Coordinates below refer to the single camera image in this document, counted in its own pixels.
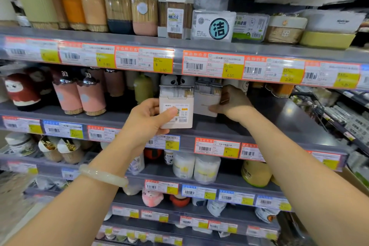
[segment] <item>hand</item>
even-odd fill
[[[242,90],[232,85],[226,85],[222,88],[219,104],[209,106],[211,112],[224,114],[235,122],[240,121],[243,114],[242,109],[247,108],[253,108],[250,100]]]
[[[172,107],[159,114],[159,99],[149,98],[132,109],[122,130],[119,132],[118,140],[124,140],[131,148],[132,157],[139,156],[146,143],[154,135],[167,134],[168,129],[160,127],[168,123],[177,114],[177,108]]]

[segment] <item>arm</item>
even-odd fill
[[[109,146],[89,164],[99,171],[123,177],[129,164],[139,156],[155,134],[167,134],[160,127],[170,121],[177,109],[158,116],[159,99],[147,99],[132,109],[124,127]],[[118,187],[79,176],[16,233],[6,246],[91,246]]]
[[[247,128],[283,193],[319,246],[368,244],[366,195],[284,135],[251,105],[242,90],[224,87],[221,104],[210,106],[210,110]]]

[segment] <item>barcode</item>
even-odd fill
[[[244,69],[244,73],[249,73],[249,74],[260,74],[261,73],[261,68],[259,67],[245,67]]]
[[[241,155],[251,155],[254,156],[255,152],[251,152],[251,151],[242,151]]]
[[[315,80],[318,76],[318,73],[315,72],[305,72],[305,76],[304,79],[311,79],[311,80]]]
[[[185,191],[185,194],[186,195],[195,195],[195,192],[194,191]]]
[[[76,54],[75,52],[64,52],[64,57],[69,60],[79,60],[81,57],[79,54]]]
[[[270,200],[261,200],[260,203],[270,205],[272,202]]]
[[[186,62],[186,69],[203,70],[203,68],[204,68],[203,63]]]
[[[181,28],[180,27],[171,27],[170,28],[170,31],[171,32],[180,32],[181,31]]]
[[[49,132],[60,132],[60,129],[48,128]]]
[[[251,38],[261,38],[261,33],[256,33],[256,32],[253,32],[252,34],[251,34]]]
[[[10,49],[10,52],[12,54],[25,55],[25,50],[24,49]]]
[[[7,127],[18,127],[15,123],[7,123]]]
[[[223,196],[222,196],[222,199],[224,199],[224,200],[232,200],[232,197],[229,197],[229,196],[223,195]]]
[[[211,147],[203,147],[203,146],[199,146],[199,151],[211,151]]]
[[[123,57],[123,58],[120,58],[120,64],[136,65],[137,64],[137,59],[136,58]]]

